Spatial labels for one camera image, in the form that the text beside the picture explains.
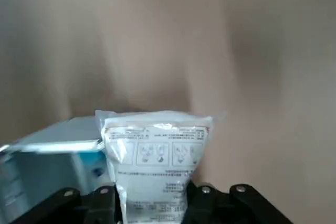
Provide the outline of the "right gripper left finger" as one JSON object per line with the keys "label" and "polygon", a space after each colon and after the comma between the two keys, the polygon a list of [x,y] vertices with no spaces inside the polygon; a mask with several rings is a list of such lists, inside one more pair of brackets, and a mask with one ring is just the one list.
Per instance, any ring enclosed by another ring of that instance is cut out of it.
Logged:
{"label": "right gripper left finger", "polygon": [[102,186],[82,195],[75,188],[62,188],[11,223],[118,223],[120,207],[113,186]]}

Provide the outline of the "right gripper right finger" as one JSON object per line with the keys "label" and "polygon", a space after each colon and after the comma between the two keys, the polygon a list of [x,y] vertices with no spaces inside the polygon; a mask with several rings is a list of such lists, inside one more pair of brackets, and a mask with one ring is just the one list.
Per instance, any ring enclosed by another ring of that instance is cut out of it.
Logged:
{"label": "right gripper right finger", "polygon": [[233,185],[224,193],[211,184],[186,188],[187,209],[183,223],[286,224],[289,219],[248,184]]}

